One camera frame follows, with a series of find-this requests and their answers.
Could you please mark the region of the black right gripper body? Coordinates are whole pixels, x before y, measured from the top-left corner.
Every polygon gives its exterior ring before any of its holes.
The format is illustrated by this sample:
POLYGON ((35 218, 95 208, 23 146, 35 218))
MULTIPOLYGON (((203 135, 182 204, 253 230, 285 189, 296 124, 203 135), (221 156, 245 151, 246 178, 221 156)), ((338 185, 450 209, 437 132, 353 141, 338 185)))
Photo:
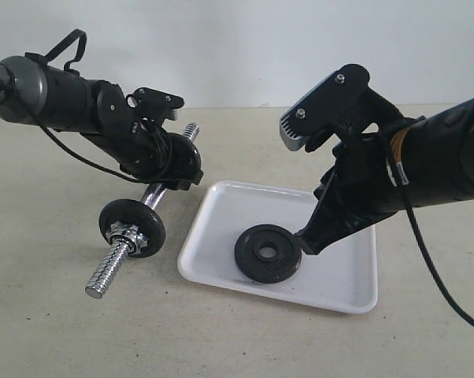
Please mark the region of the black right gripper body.
POLYGON ((398 193, 388 169, 382 132, 360 134, 354 146, 339 141, 332 149, 336 200, 363 218, 367 228, 398 212, 398 193))

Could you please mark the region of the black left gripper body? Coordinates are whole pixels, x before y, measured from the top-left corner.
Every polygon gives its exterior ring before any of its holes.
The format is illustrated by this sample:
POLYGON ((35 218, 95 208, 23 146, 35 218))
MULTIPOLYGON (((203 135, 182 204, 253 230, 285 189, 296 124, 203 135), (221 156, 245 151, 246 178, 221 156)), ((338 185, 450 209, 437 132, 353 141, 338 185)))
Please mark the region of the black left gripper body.
POLYGON ((84 132, 83 137, 110 156, 119 169, 89 163, 94 169, 138 183, 176 185, 182 180, 181 134, 167 132, 152 121, 135 121, 119 132, 84 132))

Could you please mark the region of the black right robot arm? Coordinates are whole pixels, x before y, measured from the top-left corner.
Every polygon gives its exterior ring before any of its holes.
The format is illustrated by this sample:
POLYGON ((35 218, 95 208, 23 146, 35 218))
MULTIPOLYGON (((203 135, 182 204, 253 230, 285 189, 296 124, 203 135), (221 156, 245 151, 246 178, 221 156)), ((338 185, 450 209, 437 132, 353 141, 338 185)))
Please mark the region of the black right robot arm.
POLYGON ((308 255, 405 209, 386 150, 402 174, 413 208, 474 200, 474 97, 432 117, 405 118, 361 137, 363 151, 342 143, 314 191, 308 223, 294 238, 308 255))

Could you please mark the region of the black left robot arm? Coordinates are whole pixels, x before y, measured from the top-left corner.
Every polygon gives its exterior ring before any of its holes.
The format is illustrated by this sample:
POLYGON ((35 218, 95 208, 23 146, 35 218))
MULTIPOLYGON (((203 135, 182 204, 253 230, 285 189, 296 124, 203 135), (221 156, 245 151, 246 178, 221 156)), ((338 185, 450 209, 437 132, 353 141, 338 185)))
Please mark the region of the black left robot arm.
POLYGON ((0 61, 0 118, 13 124, 76 133, 109 155, 116 174, 139 183, 186 191, 203 177, 194 142, 169 132, 184 105, 180 96, 149 87, 125 94, 108 80, 89 80, 47 65, 32 54, 0 61))

